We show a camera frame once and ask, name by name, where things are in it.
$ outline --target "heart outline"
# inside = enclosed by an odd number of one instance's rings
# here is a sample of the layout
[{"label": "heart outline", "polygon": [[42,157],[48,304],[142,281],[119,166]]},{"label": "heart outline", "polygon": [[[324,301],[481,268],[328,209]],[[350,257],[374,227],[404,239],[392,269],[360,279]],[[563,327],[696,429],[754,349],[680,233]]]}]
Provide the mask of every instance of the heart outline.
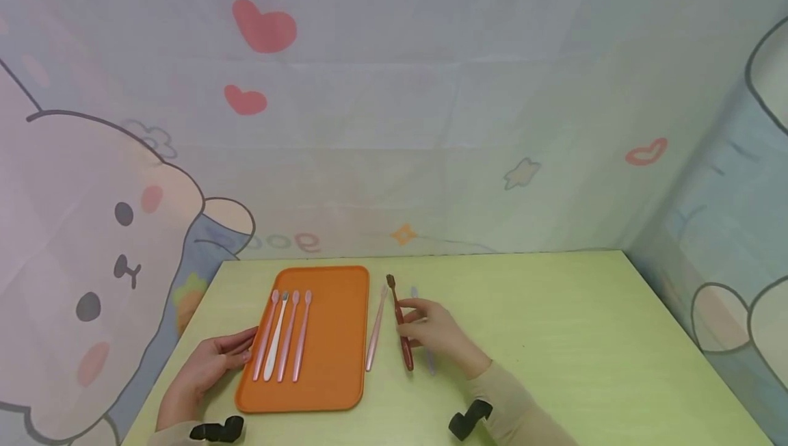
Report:
[{"label": "heart outline", "polygon": [[227,85],[224,87],[224,100],[233,108],[235,113],[242,116],[253,116],[260,114],[268,106],[265,95],[256,90],[239,89],[237,85]]},{"label": "heart outline", "polygon": [[261,14],[251,0],[235,0],[233,17],[238,30],[256,53],[279,53],[296,40],[296,21],[286,12]]},{"label": "heart outline", "polygon": [[660,136],[659,138],[654,139],[654,141],[652,141],[651,144],[647,146],[634,147],[634,149],[627,152],[627,155],[624,157],[624,159],[632,166],[649,166],[658,161],[667,149],[668,139],[664,136]]}]

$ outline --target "sleeve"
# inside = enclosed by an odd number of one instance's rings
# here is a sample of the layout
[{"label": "sleeve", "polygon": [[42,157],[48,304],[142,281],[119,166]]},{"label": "sleeve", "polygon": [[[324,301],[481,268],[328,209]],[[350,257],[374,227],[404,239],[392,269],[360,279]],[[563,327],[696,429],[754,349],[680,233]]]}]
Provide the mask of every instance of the sleeve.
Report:
[{"label": "sleeve", "polygon": [[148,446],[192,446],[201,445],[202,441],[189,438],[192,429],[200,423],[197,421],[181,422],[167,429],[155,432],[148,441]]},{"label": "sleeve", "polygon": [[496,363],[468,382],[473,399],[492,405],[486,427],[498,446],[577,446],[572,437]]}]

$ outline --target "finger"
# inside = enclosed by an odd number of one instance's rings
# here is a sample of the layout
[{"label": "finger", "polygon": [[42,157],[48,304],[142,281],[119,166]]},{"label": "finger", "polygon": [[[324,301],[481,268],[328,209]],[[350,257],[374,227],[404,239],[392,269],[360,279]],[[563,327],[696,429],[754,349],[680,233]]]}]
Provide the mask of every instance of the finger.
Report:
[{"label": "finger", "polygon": [[424,315],[429,315],[430,310],[435,306],[440,306],[437,302],[429,299],[403,299],[399,301],[399,305],[403,307],[412,307],[417,311],[421,311]]},{"label": "finger", "polygon": [[396,327],[396,331],[400,337],[408,337],[411,339],[418,339],[421,334],[423,326],[421,323],[405,323]]},{"label": "finger", "polygon": [[230,354],[225,354],[224,368],[238,369],[240,367],[244,367],[244,364],[249,362],[250,357],[251,357],[251,352],[249,352],[248,350],[245,350],[240,354],[234,354],[234,356],[230,356]]},{"label": "finger", "polygon": [[235,354],[240,354],[243,351],[245,351],[245,349],[248,349],[249,347],[251,347],[251,344],[253,344],[253,343],[254,343],[254,337],[251,337],[247,341],[244,341],[244,342],[240,343],[237,347],[232,348],[229,351],[225,352],[225,354],[228,354],[229,356],[234,356]]},{"label": "finger", "polygon": [[415,310],[415,311],[411,311],[411,312],[409,312],[407,315],[404,315],[404,316],[403,316],[403,320],[404,320],[406,323],[412,323],[412,322],[417,322],[417,321],[419,321],[420,319],[424,319],[425,317],[427,317],[427,316],[425,315],[425,313],[422,313],[421,311],[419,311],[419,310],[417,309],[417,310]]},{"label": "finger", "polygon": [[224,337],[216,337],[213,338],[213,344],[216,345],[220,354],[225,354],[231,351],[233,348],[238,347],[243,342],[247,341],[249,338],[254,338],[254,334],[257,332],[257,326],[253,326],[248,330],[244,330],[243,332],[235,333],[235,335],[227,335]]}]

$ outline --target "wall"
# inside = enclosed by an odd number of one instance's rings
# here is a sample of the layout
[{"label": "wall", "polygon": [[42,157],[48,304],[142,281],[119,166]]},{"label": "wall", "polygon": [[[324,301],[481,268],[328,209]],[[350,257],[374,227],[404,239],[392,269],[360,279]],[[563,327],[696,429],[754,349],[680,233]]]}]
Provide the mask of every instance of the wall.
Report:
[{"label": "wall", "polygon": [[629,247],[782,1],[0,0],[0,440],[118,442],[225,259]]},{"label": "wall", "polygon": [[788,18],[753,48],[721,127],[632,251],[777,445],[788,445]]}]

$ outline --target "orange tray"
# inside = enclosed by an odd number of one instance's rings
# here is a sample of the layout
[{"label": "orange tray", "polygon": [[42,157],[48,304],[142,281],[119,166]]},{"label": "orange tray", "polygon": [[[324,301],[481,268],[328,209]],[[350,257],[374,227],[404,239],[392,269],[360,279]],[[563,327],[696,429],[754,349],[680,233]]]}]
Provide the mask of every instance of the orange tray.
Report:
[{"label": "orange tray", "polygon": [[[274,286],[279,290],[280,300],[276,308],[271,307],[271,296],[265,303],[260,328],[254,340],[251,359],[244,367],[238,389],[235,390],[235,406],[248,413],[294,412],[318,410],[347,410],[353,408],[364,391],[364,349],[367,340],[367,302],[369,299],[369,272],[363,266],[318,266],[313,268],[289,268],[276,276]],[[292,314],[293,291],[300,292],[300,301],[295,308],[295,322],[287,352],[285,378],[276,382],[279,356],[285,344],[287,324]],[[296,348],[301,331],[301,322],[306,310],[306,291],[312,291],[309,319],[306,323],[304,357],[298,382],[292,382]],[[265,357],[274,339],[276,320],[281,308],[281,295],[288,291],[285,317],[279,341],[274,375],[269,382],[260,377],[253,382],[254,364],[270,311],[274,313],[268,342],[265,342]]]}]

